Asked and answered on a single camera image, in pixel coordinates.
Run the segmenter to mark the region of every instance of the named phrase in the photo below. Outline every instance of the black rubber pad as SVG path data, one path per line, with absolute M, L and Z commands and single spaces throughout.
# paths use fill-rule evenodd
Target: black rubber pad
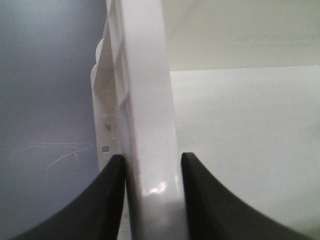
M 124 191 L 125 161 L 114 155 L 74 201 L 13 240 L 116 240 Z
M 310 240 L 240 200 L 193 153 L 181 167 L 190 240 Z

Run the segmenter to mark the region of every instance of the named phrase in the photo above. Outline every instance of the gray wall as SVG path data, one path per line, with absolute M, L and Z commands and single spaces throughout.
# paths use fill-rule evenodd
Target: gray wall
M 0 239 L 98 174 L 90 71 L 104 0 L 0 0 Z

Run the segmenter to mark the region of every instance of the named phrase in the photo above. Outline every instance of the white wall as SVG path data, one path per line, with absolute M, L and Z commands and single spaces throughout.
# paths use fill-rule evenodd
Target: white wall
M 172 71 L 180 152 L 314 238 L 320 228 L 320 67 Z

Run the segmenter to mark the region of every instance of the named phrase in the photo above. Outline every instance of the white plastic part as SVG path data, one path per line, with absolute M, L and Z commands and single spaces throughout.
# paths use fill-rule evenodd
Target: white plastic part
M 186 240 L 162 3 L 111 0 L 107 6 L 91 81 L 99 167 L 113 154 L 127 160 L 134 239 Z

